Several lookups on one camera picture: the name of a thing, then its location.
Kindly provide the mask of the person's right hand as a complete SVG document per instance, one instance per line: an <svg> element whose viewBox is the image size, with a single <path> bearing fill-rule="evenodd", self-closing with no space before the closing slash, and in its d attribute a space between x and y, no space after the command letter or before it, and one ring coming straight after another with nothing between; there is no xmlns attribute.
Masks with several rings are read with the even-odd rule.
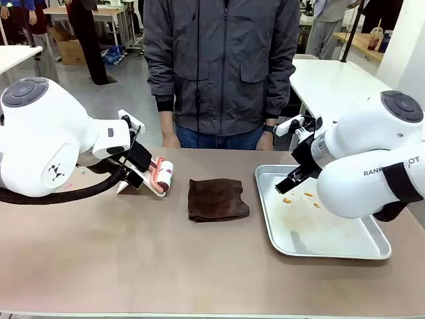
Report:
<svg viewBox="0 0 425 319"><path fill-rule="evenodd" d="M162 124L162 146L164 148L180 148L180 141L174 131L173 123Z"/></svg>

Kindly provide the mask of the person's left hand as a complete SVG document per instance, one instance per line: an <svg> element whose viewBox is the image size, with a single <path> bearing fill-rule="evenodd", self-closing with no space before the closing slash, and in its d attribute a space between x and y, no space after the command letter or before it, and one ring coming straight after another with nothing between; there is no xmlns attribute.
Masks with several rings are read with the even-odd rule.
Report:
<svg viewBox="0 0 425 319"><path fill-rule="evenodd" d="M271 132L263 131L260 139L256 144L256 150L258 151L272 151L273 150L273 139L274 135Z"/></svg>

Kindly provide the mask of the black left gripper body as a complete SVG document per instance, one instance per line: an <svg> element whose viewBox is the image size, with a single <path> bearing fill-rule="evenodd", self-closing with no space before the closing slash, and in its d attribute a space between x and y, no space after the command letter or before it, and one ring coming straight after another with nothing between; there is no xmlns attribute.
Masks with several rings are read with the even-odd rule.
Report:
<svg viewBox="0 0 425 319"><path fill-rule="evenodd" d="M140 143L134 143L129 150L127 159L134 165L140 172L145 172L151 165L152 155Z"/></svg>

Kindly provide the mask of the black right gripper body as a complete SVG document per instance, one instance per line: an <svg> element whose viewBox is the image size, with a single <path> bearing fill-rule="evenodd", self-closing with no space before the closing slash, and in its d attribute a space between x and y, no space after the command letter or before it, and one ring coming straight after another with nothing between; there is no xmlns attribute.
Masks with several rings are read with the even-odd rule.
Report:
<svg viewBox="0 0 425 319"><path fill-rule="evenodd" d="M292 157L298 162L299 166L305 169L308 177L318 177L321 173L321 168L313 158L311 145L314 141L314 136L310 135L304 141L300 142L292 152Z"/></svg>

